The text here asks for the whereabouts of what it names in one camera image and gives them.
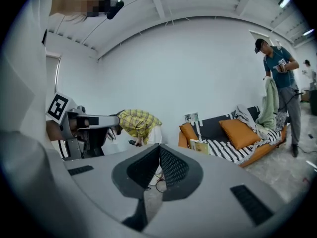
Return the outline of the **pale green blanket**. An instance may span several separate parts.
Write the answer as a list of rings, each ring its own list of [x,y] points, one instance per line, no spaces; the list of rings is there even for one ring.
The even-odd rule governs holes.
[[[256,123],[267,129],[276,128],[276,115],[279,109],[278,89],[272,77],[263,80],[263,97],[261,111]]]

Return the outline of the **green bordered book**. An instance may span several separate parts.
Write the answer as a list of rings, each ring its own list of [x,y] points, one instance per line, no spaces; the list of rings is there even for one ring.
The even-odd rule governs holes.
[[[210,150],[209,150],[209,143],[208,142],[203,142],[195,139],[190,140],[190,149],[209,155]]]

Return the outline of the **dark green bin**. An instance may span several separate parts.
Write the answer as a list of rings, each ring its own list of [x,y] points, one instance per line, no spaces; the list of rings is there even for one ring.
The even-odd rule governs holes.
[[[317,116],[317,89],[309,91],[309,103],[311,108],[311,113]]]

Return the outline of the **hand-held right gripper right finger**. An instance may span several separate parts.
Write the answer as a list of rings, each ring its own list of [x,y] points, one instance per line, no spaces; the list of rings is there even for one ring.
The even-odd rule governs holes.
[[[166,190],[148,233],[268,233],[285,203],[238,165],[193,150],[161,145]]]

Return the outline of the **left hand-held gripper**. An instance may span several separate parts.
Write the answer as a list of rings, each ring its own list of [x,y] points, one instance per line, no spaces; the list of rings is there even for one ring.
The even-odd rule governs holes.
[[[72,120],[76,120],[76,128],[100,129],[117,126],[117,116],[86,115],[85,108],[78,106],[73,99],[59,92],[55,93],[46,115],[57,123],[62,136],[68,158],[81,158],[84,152],[84,142],[79,141],[72,133]]]

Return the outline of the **grey cloth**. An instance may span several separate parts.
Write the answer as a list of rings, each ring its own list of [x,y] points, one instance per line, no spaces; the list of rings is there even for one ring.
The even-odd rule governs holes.
[[[246,124],[254,133],[257,134],[257,136],[259,136],[259,138],[263,139],[257,124],[255,123],[250,112],[244,105],[238,104],[236,106],[235,115],[239,121]]]

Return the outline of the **large orange cushion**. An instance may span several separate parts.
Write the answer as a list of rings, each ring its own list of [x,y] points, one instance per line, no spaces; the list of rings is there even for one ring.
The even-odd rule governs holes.
[[[261,141],[255,132],[238,119],[221,120],[219,124],[236,150]]]

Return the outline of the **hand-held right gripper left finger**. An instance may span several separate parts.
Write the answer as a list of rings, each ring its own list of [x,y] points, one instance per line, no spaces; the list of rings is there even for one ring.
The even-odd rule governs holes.
[[[159,166],[159,144],[66,161],[81,191],[103,212],[141,232],[148,224],[144,192]]]

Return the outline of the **person's left forearm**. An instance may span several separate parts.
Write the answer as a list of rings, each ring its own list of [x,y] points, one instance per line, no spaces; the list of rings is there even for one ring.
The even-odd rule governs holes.
[[[46,121],[46,131],[50,141],[60,141],[63,140],[59,124],[53,120]]]

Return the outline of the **person's white shirt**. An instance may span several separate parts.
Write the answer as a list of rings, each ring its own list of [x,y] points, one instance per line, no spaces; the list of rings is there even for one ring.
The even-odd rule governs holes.
[[[11,236],[62,238],[48,154],[45,38],[53,0],[27,0],[0,48],[0,175]]]

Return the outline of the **small orange cushion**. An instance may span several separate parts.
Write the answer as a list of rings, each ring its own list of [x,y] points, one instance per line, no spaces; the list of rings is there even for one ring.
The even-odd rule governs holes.
[[[179,141],[178,146],[187,148],[190,145],[190,140],[198,140],[196,133],[190,123],[184,123],[179,126]]]

